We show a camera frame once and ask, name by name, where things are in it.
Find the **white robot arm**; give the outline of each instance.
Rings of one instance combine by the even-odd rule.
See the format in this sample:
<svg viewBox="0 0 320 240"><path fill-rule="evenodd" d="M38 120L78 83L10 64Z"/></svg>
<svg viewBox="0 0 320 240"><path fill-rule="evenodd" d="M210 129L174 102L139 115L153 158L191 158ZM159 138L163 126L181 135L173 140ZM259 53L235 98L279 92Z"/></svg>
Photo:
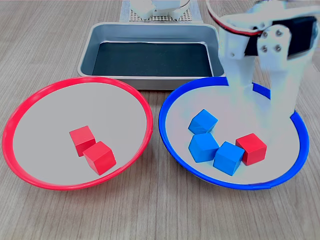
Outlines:
<svg viewBox="0 0 320 240"><path fill-rule="evenodd" d="M190 0L130 0L131 10L140 18L172 17L179 19L189 7Z"/></svg>
<svg viewBox="0 0 320 240"><path fill-rule="evenodd" d="M219 25L218 57L235 95L253 87L255 58L271 80L273 120L289 118L307 64L319 40L314 17L319 7L287 8L286 1L261 0L247 13L218 17L206 0L208 11Z"/></svg>

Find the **silver tray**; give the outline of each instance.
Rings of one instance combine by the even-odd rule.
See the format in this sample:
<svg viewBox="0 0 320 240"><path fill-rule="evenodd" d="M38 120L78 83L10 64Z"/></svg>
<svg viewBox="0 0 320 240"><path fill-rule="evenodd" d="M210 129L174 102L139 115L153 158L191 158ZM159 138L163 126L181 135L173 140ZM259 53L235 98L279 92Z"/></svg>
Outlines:
<svg viewBox="0 0 320 240"><path fill-rule="evenodd" d="M223 67L218 58L218 33L209 24L144 22L101 22L95 24L89 32L78 65L77 71L80 76L94 76L93 71L100 44L106 42L203 44L206 47L212 77L224 75ZM189 81L209 76L101 75L101 77L123 81L138 90L171 91Z"/></svg>

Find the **red bowl rim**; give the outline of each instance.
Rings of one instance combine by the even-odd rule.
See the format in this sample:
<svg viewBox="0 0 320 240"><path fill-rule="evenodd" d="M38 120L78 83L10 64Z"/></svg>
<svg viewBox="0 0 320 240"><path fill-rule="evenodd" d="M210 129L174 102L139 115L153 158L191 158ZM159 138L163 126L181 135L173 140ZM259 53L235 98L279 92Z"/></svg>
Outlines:
<svg viewBox="0 0 320 240"><path fill-rule="evenodd" d="M74 185L58 185L58 184L52 184L48 182L41 181L30 174L28 174L18 163L15 153L14 153L14 148L13 148L13 141L14 141L14 135L16 128L21 120L21 118L24 116L24 114L34 105L37 101L40 99L44 98L45 96L72 86L72 85L77 85L77 84L83 84L83 83L103 83L103 84L109 84L113 85L116 87L119 87L128 93L132 94L142 105L145 115L146 115L146 131L145 135L142 141L142 144L136 154L133 156L133 158L126 163L124 166L118 168L114 172L111 172L110 174L103 176L101 178L98 178L93 181L81 183L81 184L74 184ZM93 187L95 185L101 184L105 181L108 181L117 175L121 174L123 171L125 171L127 168L129 168L144 152L146 149L151 136L153 133L153 115L152 111L150 108L150 105L148 104L147 100L143 97L143 95L136 90L134 87L116 80L116 79L111 79L107 77L99 77L99 76L84 76L84 77L74 77L74 78L69 78L66 80L62 80L56 83L53 83L33 95L31 95L29 98L27 98L11 115L9 118L4 131L3 131L3 136L2 136L2 152L4 155L4 159L10 169L22 180L25 182L34 185L36 187L40 187L43 189L49 189L49 190L56 190L56 191L69 191L69 190L78 190L78 189L84 189L84 188L89 188Z"/></svg>

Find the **wood grain surface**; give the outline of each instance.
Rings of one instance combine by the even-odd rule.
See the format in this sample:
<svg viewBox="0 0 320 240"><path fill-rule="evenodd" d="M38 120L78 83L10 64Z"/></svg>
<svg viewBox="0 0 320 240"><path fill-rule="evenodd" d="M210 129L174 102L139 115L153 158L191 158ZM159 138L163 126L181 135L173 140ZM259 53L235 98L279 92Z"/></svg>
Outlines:
<svg viewBox="0 0 320 240"><path fill-rule="evenodd" d="M217 0L219 16L254 1ZM316 5L296 1L291 5ZM77 77L89 30L117 22L122 2L0 1L0 128L28 96ZM202 19L214 24L199 1ZM0 157L1 240L318 240L320 239L320 53L304 75L296 109L309 132L303 169L270 190L211 185L169 154L158 115L169 92L143 91L154 133L138 161L112 180L83 190L51 191L22 181ZM257 68L254 81L269 86Z"/></svg>

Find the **wooden block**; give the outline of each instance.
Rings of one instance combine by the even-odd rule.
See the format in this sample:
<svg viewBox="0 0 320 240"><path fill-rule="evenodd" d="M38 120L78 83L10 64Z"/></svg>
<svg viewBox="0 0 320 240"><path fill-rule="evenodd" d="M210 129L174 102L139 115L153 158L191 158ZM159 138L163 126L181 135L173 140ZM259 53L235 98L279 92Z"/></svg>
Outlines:
<svg viewBox="0 0 320 240"><path fill-rule="evenodd" d="M242 161L247 166L260 162L266 157L267 145L254 133L238 138L235 145L244 149Z"/></svg>
<svg viewBox="0 0 320 240"><path fill-rule="evenodd" d="M70 132L79 157L82 157L84 150L96 143L96 139L88 126L84 126Z"/></svg>
<svg viewBox="0 0 320 240"><path fill-rule="evenodd" d="M213 166L220 171L233 176L238 169L245 150L225 141L216 151Z"/></svg>
<svg viewBox="0 0 320 240"><path fill-rule="evenodd" d="M219 145L211 133L197 134L191 139L189 151L196 163L214 159Z"/></svg>
<svg viewBox="0 0 320 240"><path fill-rule="evenodd" d="M89 166L98 174L102 175L114 165L115 156L112 150L102 141L97 142L83 152Z"/></svg>
<svg viewBox="0 0 320 240"><path fill-rule="evenodd" d="M218 119L211 115L207 110L203 109L191 120L188 129L193 134L206 134L211 132L217 122Z"/></svg>

